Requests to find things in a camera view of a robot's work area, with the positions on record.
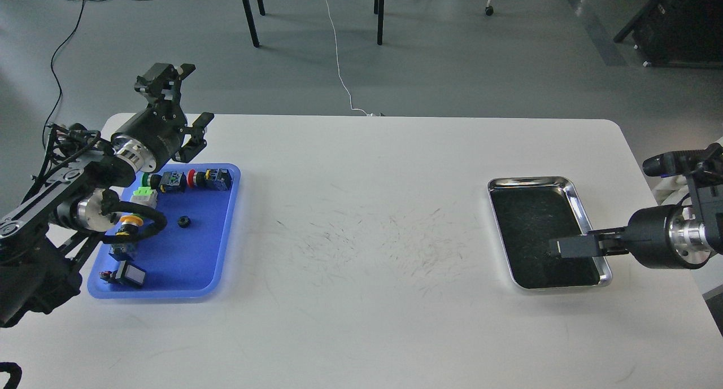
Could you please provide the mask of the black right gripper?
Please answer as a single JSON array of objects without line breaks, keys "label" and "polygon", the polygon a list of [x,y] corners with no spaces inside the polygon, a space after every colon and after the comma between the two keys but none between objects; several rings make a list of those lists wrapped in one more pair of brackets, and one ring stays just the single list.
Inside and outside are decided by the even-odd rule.
[{"label": "black right gripper", "polygon": [[697,270],[712,257],[705,225],[690,206],[641,209],[631,216],[626,228],[550,239],[549,248],[550,255],[565,259],[631,253],[641,265],[662,270]]}]

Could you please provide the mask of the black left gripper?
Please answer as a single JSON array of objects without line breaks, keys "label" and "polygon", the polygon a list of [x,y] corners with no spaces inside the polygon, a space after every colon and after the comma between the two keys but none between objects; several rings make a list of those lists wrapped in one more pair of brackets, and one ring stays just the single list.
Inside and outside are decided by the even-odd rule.
[{"label": "black left gripper", "polygon": [[186,126],[180,107],[181,82],[194,70],[193,63],[179,67],[155,63],[136,78],[134,90],[147,100],[147,109],[134,114],[111,137],[116,157],[134,172],[157,173],[171,158],[190,163],[206,148],[204,135],[215,114],[204,112]]}]

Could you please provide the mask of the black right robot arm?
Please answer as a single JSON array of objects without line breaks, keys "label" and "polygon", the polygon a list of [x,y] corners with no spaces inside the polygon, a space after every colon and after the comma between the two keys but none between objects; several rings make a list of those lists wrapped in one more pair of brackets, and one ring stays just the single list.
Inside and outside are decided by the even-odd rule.
[{"label": "black right robot arm", "polygon": [[690,204],[636,211],[624,227],[550,239],[548,255],[565,259],[632,255],[651,269],[697,270],[721,253],[721,181],[689,177]]}]

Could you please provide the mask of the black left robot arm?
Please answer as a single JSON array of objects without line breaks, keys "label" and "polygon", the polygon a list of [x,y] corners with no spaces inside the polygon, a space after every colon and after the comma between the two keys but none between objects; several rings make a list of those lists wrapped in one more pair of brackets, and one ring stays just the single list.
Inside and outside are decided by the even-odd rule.
[{"label": "black left robot arm", "polygon": [[81,268],[99,243],[129,243],[164,230],[164,214],[121,200],[137,173],[157,173],[168,161],[188,163],[205,147],[202,113],[188,125],[181,83],[195,70],[155,63],[134,90],[147,106],[103,139],[82,125],[51,124],[40,175],[23,202],[2,216],[2,327],[27,312],[49,314],[77,296]]}]

